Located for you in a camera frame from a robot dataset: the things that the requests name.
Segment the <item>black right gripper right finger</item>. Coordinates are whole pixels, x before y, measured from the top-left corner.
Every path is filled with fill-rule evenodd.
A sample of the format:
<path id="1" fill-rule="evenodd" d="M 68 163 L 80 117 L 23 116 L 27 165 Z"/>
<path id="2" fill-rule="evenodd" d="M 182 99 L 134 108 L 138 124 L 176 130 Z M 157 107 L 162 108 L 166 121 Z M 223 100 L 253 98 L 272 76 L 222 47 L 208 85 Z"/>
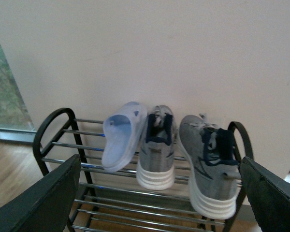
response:
<path id="1" fill-rule="evenodd" d="M 290 232 L 290 183 L 244 157 L 240 175 L 255 219 L 263 232 Z"/>

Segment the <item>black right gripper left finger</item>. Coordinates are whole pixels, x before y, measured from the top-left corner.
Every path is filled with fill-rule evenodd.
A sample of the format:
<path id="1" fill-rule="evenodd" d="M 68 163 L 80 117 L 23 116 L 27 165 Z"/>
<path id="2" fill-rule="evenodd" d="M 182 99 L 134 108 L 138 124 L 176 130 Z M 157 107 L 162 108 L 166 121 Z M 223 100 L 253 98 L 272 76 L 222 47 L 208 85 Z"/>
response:
<path id="1" fill-rule="evenodd" d="M 81 160 L 73 155 L 0 208 L 0 232 L 61 232 L 78 190 Z"/>

